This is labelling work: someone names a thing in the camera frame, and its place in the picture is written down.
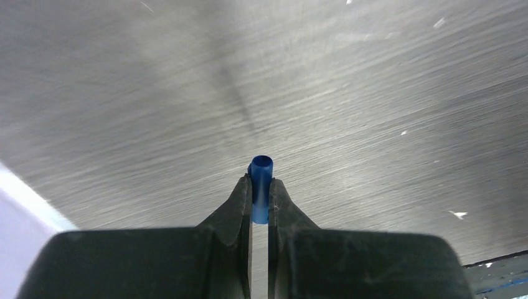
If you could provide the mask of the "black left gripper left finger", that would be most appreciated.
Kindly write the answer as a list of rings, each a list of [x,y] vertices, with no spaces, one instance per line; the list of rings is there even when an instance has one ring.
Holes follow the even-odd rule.
[[[18,298],[250,298],[252,184],[194,227],[71,230],[40,251]]]

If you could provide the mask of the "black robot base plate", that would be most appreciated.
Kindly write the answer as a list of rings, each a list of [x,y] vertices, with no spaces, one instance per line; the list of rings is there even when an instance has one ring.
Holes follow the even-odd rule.
[[[527,251],[464,266],[474,298],[527,298]]]

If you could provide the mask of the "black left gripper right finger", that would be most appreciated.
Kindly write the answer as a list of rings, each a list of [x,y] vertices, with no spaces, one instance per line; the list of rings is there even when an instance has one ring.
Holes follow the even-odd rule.
[[[269,298],[472,298],[455,251],[426,234],[318,227],[270,184]]]

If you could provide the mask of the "blue marker cap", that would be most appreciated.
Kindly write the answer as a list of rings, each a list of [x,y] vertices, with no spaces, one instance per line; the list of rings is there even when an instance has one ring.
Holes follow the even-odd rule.
[[[256,156],[249,164],[247,173],[252,183],[252,220],[256,224],[268,224],[273,160],[265,155]]]

